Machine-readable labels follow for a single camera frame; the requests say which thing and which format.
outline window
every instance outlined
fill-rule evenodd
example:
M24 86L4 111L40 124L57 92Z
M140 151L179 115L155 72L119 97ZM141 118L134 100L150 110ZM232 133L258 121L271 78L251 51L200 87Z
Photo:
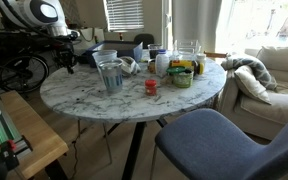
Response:
M241 50L262 45L288 45L288 0L235 0L217 49Z
M103 0L109 31L144 28L142 0Z

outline small red jar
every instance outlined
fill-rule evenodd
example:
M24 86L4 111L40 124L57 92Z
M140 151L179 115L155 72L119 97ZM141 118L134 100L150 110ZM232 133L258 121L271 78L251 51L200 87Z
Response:
M145 93L148 96L156 95L156 81L154 79L148 79L145 81Z

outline cardboard box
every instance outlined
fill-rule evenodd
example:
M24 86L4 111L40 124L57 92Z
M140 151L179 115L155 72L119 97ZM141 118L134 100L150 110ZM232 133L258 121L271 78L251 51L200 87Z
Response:
M142 58L142 46L142 43L137 44L133 41L102 41L87 49L83 55L87 57L91 67L95 65L92 54L99 50L116 50L117 57L130 56L136 62L140 62Z

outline white blinds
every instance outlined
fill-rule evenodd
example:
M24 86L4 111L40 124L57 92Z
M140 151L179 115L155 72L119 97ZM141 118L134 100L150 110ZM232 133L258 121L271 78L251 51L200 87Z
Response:
M104 1L109 31L144 28L142 0Z

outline gray blanket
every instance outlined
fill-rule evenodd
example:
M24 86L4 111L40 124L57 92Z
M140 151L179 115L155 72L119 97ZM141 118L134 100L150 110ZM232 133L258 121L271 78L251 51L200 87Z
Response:
M275 78L268 72L265 65L259 59L251 56L237 57L230 56L222 62L225 70L237 69L240 66L248 65L252 68L255 78L268 90L274 90L277 86Z

